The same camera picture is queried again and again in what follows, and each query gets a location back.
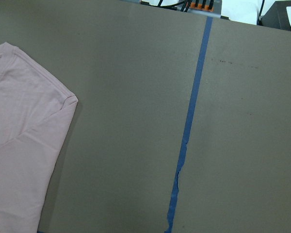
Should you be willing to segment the pink Snoopy t-shirt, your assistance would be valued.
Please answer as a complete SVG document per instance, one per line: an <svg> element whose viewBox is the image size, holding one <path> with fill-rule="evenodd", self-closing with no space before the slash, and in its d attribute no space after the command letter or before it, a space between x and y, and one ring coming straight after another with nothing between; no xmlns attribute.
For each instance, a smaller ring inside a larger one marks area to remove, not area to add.
<svg viewBox="0 0 291 233"><path fill-rule="evenodd" d="M0 233L35 233L78 99L9 43L0 45Z"/></svg>

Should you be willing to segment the blue tape cross strip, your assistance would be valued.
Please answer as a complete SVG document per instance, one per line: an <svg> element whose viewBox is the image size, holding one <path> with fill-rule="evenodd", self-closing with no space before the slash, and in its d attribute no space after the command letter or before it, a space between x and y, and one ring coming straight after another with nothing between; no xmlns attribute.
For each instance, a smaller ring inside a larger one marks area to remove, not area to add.
<svg viewBox="0 0 291 233"><path fill-rule="evenodd" d="M191 128L192 128L192 123L194 119L194 112L195 112L200 82L202 78L202 72L203 72L212 22L213 22L212 17L206 18L200 51L199 51L195 74L194 74L194 82L192 86L192 91L191 91L189 105L188 105L188 111L186 115L183 135L181 139L178 162L177 162L175 176L173 180L173 187L172 187L172 191L170 195L169 208L167 211L166 219L167 219L168 227L165 230L166 233L171 233L173 229L176 207L177 207L177 202L178 202L178 194L179 194L179 176L186 160L187 145L190 140Z"/></svg>

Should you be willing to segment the power strip orange plugs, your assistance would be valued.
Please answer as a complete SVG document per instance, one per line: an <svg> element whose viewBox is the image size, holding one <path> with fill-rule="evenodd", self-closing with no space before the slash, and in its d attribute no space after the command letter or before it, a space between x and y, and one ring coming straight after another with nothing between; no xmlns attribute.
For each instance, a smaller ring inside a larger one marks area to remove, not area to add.
<svg viewBox="0 0 291 233"><path fill-rule="evenodd" d="M126 2L208 17L221 18L222 16L221 0L175 0L173 3L168 3L167 0L127 0Z"/></svg>

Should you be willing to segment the black box device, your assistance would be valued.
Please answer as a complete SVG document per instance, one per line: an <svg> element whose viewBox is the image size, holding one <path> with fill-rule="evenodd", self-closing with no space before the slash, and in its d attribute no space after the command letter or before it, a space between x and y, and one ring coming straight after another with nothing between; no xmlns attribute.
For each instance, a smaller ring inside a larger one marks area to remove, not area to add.
<svg viewBox="0 0 291 233"><path fill-rule="evenodd" d="M291 0L275 1L266 14L259 17L257 24L291 31Z"/></svg>

